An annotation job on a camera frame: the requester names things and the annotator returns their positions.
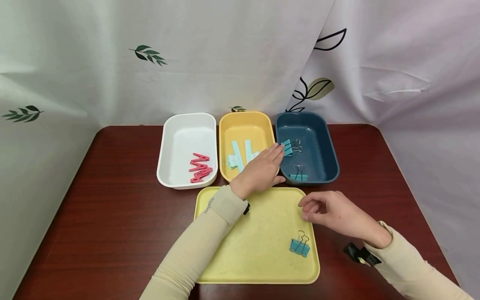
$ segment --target black watch strap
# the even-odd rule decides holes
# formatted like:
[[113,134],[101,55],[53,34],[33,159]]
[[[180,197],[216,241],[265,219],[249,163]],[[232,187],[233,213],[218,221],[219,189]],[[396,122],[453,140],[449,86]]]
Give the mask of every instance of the black watch strap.
[[247,204],[247,208],[245,208],[243,215],[246,215],[249,211],[250,211],[250,203]]
[[370,266],[382,263],[382,261],[375,255],[371,254],[367,248],[363,247],[362,249],[359,249],[354,243],[350,243],[343,248],[343,252],[356,263],[369,264]]

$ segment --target red clothespin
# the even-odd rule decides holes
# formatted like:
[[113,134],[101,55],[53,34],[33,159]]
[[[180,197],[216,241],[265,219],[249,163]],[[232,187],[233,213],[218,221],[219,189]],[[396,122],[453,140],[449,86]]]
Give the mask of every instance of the red clothespin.
[[193,175],[193,178],[190,179],[190,183],[202,182],[203,177],[208,176],[213,171],[212,168],[204,168]]
[[195,165],[197,167],[193,168],[193,169],[190,169],[189,172],[195,172],[195,171],[200,171],[200,170],[203,170],[205,168],[208,168],[208,166],[206,164],[200,164],[200,163],[194,163],[194,162],[190,162],[192,165]]
[[195,152],[193,153],[193,155],[195,155],[198,158],[192,159],[191,162],[197,163],[197,162],[201,162],[201,161],[209,161],[210,160],[210,158],[206,155],[198,154],[198,153],[195,153]]

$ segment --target red table surface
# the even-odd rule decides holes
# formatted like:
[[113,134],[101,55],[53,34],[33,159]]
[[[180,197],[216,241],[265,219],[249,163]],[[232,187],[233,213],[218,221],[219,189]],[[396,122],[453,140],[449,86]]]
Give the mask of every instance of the red table surface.
[[[330,184],[402,233],[456,282],[378,129],[329,125],[340,163]],[[196,190],[162,186],[156,166],[162,126],[111,126],[95,137],[15,299],[138,299],[192,222]],[[220,172],[213,186],[227,182]],[[352,241],[314,225],[321,272],[311,285],[196,285],[190,299],[403,299],[374,269],[352,262]]]

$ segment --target white curtain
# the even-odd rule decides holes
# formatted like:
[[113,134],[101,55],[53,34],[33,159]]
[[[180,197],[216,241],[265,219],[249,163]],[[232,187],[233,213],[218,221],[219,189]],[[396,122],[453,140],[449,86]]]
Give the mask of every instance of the white curtain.
[[458,281],[475,298],[479,19],[478,1],[336,0],[287,107],[382,131]]
[[480,297],[479,17],[467,0],[2,1],[0,298],[99,129],[243,108],[379,127]]

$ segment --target arm sleeve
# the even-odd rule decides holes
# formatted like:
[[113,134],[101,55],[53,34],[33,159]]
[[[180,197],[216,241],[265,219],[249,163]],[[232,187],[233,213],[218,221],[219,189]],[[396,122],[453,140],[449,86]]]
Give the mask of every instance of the arm sleeve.
[[459,286],[443,276],[401,234],[379,222],[392,235],[392,243],[377,249],[364,242],[382,263],[375,268],[400,294],[409,300],[473,300]]
[[223,186],[182,233],[155,271],[140,300],[187,300],[220,242],[248,203]]

